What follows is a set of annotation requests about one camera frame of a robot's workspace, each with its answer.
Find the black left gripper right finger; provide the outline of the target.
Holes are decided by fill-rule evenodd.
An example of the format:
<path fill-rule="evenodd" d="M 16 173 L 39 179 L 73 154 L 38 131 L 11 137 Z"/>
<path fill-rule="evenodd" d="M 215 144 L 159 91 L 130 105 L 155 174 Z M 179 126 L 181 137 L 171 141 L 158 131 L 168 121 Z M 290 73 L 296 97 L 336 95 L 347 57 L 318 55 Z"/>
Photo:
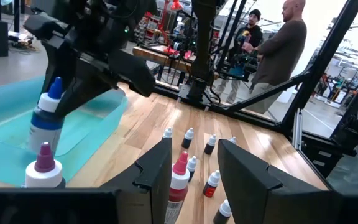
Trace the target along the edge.
<path fill-rule="evenodd" d="M 336 223 L 340 196 L 270 165 L 236 144 L 218 142 L 224 190 L 236 223 Z"/>

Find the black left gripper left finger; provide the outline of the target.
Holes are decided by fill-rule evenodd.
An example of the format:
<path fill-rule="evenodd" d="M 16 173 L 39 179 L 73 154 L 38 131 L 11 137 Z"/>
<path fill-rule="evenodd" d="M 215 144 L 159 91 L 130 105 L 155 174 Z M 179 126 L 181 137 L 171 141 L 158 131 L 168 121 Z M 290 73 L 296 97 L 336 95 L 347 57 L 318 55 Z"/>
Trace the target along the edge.
<path fill-rule="evenodd" d="M 101 189 L 105 223 L 163 223 L 172 177 L 172 138 L 163 138 Z"/>

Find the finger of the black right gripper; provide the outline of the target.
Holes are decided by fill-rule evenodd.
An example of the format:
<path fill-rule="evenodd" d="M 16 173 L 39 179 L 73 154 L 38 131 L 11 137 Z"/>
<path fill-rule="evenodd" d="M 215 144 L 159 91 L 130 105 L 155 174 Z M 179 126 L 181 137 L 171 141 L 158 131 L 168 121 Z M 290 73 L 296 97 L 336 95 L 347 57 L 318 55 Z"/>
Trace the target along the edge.
<path fill-rule="evenodd" d="M 117 89 L 119 77 L 106 68 L 99 68 L 84 60 L 77 60 L 75 73 L 56 110 L 56 117 L 64 117 L 93 98 Z"/>
<path fill-rule="evenodd" d="M 41 93 L 48 92 L 57 77 L 63 80 L 66 90 L 73 79 L 73 51 L 66 42 L 42 42 L 46 49 L 48 65 Z"/>

